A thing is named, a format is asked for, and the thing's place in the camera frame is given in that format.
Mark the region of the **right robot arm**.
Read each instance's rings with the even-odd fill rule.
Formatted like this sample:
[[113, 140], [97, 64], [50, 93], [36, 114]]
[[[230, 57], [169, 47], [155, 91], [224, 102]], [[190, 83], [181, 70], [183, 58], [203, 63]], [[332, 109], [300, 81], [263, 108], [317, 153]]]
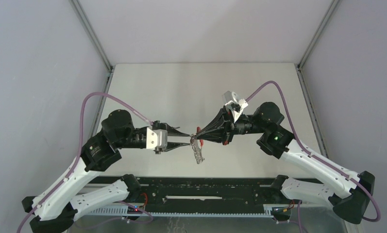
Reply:
[[375, 176], [343, 168], [307, 145], [280, 124], [284, 115], [273, 102], [261, 104], [252, 115], [235, 115], [229, 106], [195, 135], [196, 139], [228, 145], [235, 135], [261, 134], [257, 145], [267, 155], [305, 170], [320, 183], [298, 181], [279, 175], [271, 185], [270, 198], [276, 203], [286, 199], [303, 200], [326, 206], [341, 219], [359, 224], [372, 201]]

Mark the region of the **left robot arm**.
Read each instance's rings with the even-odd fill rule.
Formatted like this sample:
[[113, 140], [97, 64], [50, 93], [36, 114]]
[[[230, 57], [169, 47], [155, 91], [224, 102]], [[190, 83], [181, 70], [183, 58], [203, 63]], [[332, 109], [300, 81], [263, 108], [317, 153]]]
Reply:
[[135, 202], [141, 186], [132, 174], [125, 174], [109, 186], [86, 194], [80, 190], [121, 159], [121, 149], [148, 149], [157, 154], [182, 146], [169, 142], [169, 136], [183, 137], [176, 128], [159, 121], [152, 126], [135, 128], [126, 110], [111, 112], [101, 130], [82, 146], [78, 158], [41, 195], [26, 197], [22, 205], [34, 217], [34, 233], [61, 233], [85, 214], [116, 201]]

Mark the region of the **red handled keyring holder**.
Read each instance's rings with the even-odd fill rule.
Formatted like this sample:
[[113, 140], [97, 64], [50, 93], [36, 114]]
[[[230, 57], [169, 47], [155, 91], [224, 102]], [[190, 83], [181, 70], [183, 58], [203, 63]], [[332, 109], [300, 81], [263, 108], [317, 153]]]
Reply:
[[196, 134], [201, 130], [200, 127], [196, 128], [196, 133], [190, 136], [190, 146], [193, 150], [194, 158], [197, 164], [201, 164], [205, 159], [202, 156], [203, 140], [196, 139]]

